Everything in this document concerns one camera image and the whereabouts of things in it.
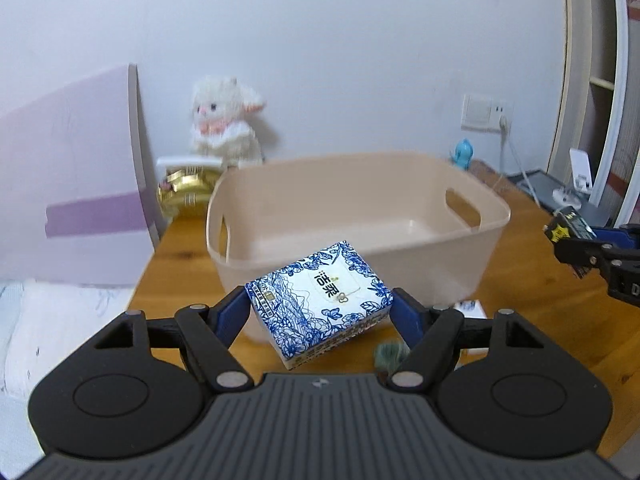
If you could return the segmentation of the dark blue card box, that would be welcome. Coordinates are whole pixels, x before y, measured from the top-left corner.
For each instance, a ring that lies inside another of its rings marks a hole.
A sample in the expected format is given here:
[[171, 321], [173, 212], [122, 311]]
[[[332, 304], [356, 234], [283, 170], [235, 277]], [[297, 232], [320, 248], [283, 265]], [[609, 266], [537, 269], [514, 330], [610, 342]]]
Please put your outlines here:
[[556, 210], [552, 218], [542, 228], [544, 235], [553, 245], [555, 259], [559, 263], [569, 266], [576, 278], [585, 278], [589, 272], [589, 266], [578, 266], [577, 263], [565, 262], [556, 253], [556, 245], [560, 240], [580, 240], [581, 242], [594, 242], [598, 239], [593, 228], [585, 222], [585, 219], [573, 206], [566, 206]]

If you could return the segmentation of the blue white tissue pack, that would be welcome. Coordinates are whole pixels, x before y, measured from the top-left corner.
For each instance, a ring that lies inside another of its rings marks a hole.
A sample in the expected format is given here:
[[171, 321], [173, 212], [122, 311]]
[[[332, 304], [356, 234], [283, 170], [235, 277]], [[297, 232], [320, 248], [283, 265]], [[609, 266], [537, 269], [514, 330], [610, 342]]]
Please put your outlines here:
[[292, 370], [390, 313], [392, 291], [341, 240], [245, 284], [256, 318]]

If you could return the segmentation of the green plaid scrunchie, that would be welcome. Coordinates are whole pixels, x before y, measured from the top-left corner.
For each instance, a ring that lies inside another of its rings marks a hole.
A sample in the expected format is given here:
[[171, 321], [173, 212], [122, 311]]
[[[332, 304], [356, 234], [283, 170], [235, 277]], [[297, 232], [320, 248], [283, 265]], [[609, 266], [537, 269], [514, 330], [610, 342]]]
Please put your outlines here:
[[374, 367], [378, 373], [392, 374], [408, 356], [410, 349], [399, 340], [385, 341], [374, 350]]

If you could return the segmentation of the white phone stand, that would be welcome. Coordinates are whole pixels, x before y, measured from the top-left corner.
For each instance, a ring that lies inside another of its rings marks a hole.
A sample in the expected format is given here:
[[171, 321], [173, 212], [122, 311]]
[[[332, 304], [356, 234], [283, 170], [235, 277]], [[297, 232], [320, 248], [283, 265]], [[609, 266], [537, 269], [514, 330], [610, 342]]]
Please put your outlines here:
[[552, 192], [555, 203], [560, 207], [573, 207], [576, 210], [589, 200], [592, 193], [592, 175], [589, 156], [578, 148], [570, 149], [570, 183], [564, 188], [556, 188]]

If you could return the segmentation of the grey laptop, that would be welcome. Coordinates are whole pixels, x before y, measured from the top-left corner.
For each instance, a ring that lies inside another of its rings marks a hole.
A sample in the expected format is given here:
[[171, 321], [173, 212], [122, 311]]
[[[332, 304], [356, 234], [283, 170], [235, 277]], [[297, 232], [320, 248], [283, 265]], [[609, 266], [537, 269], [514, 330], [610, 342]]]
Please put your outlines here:
[[526, 177], [521, 174], [512, 174], [509, 181], [532, 200], [538, 200], [539, 205], [550, 214], [561, 208], [573, 207], [593, 228], [612, 226], [610, 215], [589, 201], [592, 191], [590, 177], [574, 174], [570, 183], [564, 184], [538, 169], [529, 171]]

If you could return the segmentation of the beige plastic storage basket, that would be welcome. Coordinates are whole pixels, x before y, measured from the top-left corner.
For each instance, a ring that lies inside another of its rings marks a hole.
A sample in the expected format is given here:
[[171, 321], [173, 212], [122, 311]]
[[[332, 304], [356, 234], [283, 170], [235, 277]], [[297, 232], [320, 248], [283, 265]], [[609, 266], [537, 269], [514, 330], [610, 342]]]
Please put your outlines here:
[[476, 291], [510, 217], [487, 185], [429, 154], [331, 155], [226, 172], [206, 245], [227, 292], [347, 240], [388, 287], [455, 304]]

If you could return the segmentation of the wooden bookshelf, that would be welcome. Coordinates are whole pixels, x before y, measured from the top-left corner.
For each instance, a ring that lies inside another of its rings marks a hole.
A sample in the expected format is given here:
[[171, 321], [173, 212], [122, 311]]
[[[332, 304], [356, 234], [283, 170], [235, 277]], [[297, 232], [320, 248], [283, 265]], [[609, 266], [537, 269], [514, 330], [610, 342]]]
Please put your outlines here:
[[570, 182], [590, 161], [588, 202], [613, 226], [639, 219], [639, 0], [565, 0], [561, 104], [548, 163]]

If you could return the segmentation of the gold foil gift bag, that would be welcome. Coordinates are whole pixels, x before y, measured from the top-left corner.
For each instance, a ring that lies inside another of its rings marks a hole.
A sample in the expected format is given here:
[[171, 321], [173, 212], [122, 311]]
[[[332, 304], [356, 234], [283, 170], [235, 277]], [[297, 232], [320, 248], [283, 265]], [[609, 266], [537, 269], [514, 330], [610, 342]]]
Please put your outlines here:
[[159, 157], [156, 168], [165, 171], [157, 185], [156, 197], [160, 212], [168, 219], [179, 214], [204, 214], [224, 172], [220, 157], [204, 155]]

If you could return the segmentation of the blue dinosaur figurine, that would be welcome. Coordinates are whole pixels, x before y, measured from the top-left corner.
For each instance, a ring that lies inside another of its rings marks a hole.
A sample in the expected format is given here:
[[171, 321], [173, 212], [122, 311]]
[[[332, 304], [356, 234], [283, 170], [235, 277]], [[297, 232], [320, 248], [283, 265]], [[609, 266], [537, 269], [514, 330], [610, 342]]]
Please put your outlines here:
[[454, 151], [450, 155], [450, 160], [454, 166], [468, 170], [474, 155], [474, 148], [468, 139], [463, 139], [457, 143]]

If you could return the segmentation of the lilac bed headboard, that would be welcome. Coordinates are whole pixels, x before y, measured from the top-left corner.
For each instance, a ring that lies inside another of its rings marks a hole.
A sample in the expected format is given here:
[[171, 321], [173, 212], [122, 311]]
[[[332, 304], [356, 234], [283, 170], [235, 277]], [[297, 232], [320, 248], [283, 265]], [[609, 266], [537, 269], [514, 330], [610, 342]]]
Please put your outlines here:
[[2, 116], [2, 278], [137, 284], [160, 218], [141, 125], [133, 65]]

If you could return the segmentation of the white plush lamb toy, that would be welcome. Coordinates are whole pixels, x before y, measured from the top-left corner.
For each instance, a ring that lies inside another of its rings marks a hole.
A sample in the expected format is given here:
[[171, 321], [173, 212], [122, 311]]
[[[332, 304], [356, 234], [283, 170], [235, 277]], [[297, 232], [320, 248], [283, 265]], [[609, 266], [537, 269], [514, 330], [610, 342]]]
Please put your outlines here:
[[201, 79], [192, 99], [192, 152], [216, 158], [223, 167], [261, 165], [262, 148], [247, 117], [265, 105], [255, 89], [234, 77]]

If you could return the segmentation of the white wall switch socket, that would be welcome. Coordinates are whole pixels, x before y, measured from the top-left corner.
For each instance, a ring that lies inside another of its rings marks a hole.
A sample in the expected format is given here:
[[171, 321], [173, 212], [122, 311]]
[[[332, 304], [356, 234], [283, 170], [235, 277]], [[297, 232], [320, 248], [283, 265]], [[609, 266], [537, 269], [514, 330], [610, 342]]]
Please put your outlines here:
[[503, 125], [512, 120], [511, 101], [466, 94], [462, 101], [460, 126], [464, 130], [502, 133]]

